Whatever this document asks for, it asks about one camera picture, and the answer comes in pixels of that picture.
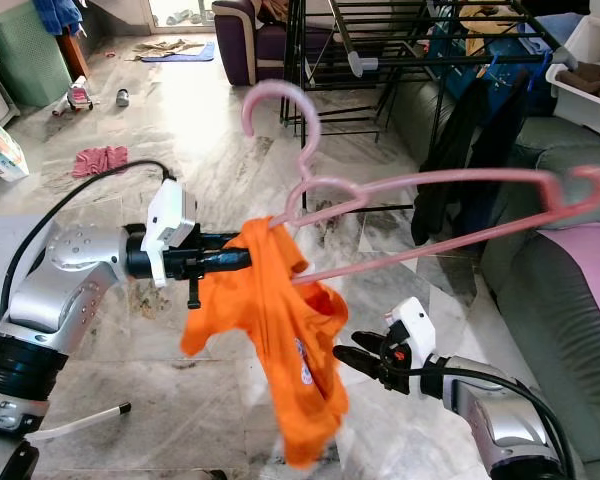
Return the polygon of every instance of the blue mat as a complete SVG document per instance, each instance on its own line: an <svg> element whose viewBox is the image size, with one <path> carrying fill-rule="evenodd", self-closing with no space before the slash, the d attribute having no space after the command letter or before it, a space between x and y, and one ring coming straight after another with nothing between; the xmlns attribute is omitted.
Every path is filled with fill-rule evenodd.
<svg viewBox="0 0 600 480"><path fill-rule="evenodd" d="M155 63L155 62L210 62L213 60L213 52L215 50L215 44L213 42L207 42L205 47L198 55L181 55L176 53L175 55L169 55L168 57L160 58L143 58L143 62Z"/></svg>

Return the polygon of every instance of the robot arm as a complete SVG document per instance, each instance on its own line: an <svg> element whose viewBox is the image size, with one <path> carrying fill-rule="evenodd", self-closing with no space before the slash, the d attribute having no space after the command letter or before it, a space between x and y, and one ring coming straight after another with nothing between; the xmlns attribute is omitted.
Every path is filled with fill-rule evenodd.
<svg viewBox="0 0 600 480"><path fill-rule="evenodd" d="M386 321L387 336L354 332L352 339L363 349L339 345L334 355L377 378L389 390L405 395L413 390L442 400L447 410L464 418L471 427L482 463L492 479L567 478L562 476L563 465L548 427L528 398L493 381L446 374L445 369L470 371L476 376L482 373L503 383L516 384L514 379L490 365L436 355L435 329L416 298L396 307L387 314ZM418 376L410 377L412 367Z"/></svg>
<svg viewBox="0 0 600 480"><path fill-rule="evenodd" d="M189 280L189 308L200 306L197 282L207 272L245 268L244 249L222 249L236 234L203 234L191 202L165 180L149 207L147 226L76 226L56 235L14 293L0 324L0 480L30 478L38 451L24 435L35 432L49 408L58 372L79 345L108 288L128 277ZM441 399L471 426L494 480L559 480L562 466L546 427L523 396L497 383L441 373L469 368L508 379L488 365L434 354L435 330L414 298L387 315L389 337L355 332L365 350L337 346L336 357L386 388ZM431 373L420 382L388 369L411 366Z"/></svg>
<svg viewBox="0 0 600 480"><path fill-rule="evenodd" d="M222 249L235 233L203 234L193 202L165 180L147 227L74 226L53 237L14 292L0 322L0 479L27 479L37 449L23 437L39 429L56 376L89 328L106 291L128 277L190 281L189 307L207 272L251 264L248 250Z"/></svg>

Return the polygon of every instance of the pink cloth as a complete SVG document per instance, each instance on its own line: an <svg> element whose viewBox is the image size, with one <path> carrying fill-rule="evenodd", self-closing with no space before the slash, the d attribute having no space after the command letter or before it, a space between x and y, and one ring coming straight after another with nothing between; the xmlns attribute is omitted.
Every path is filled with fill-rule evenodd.
<svg viewBox="0 0 600 480"><path fill-rule="evenodd" d="M106 172L125 165L129 152L127 147L87 148L76 154L73 175L76 178Z"/></svg>
<svg viewBox="0 0 600 480"><path fill-rule="evenodd" d="M563 230L540 230L578 264L600 309L600 223Z"/></svg>

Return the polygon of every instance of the orange t-shirt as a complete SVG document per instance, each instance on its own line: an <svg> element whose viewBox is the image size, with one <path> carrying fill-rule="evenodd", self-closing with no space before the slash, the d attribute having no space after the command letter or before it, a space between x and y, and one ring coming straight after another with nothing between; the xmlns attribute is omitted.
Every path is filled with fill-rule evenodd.
<svg viewBox="0 0 600 480"><path fill-rule="evenodd" d="M269 380L287 463L307 467L322 453L348 409L331 352L347 321L344 300L319 284L292 285L307 267L284 226L250 220L227 247L247 247L252 266L211 273L200 282L202 308L189 313L182 351L233 328L247 332Z"/></svg>

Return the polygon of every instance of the purple armchair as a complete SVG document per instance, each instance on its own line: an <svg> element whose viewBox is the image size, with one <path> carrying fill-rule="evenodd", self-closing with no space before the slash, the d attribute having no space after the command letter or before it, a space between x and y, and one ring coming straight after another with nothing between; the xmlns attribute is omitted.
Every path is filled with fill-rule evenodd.
<svg viewBox="0 0 600 480"><path fill-rule="evenodd" d="M286 32L280 25L256 30L259 0L216 0L216 35L224 70L231 85L255 85L282 78Z"/></svg>

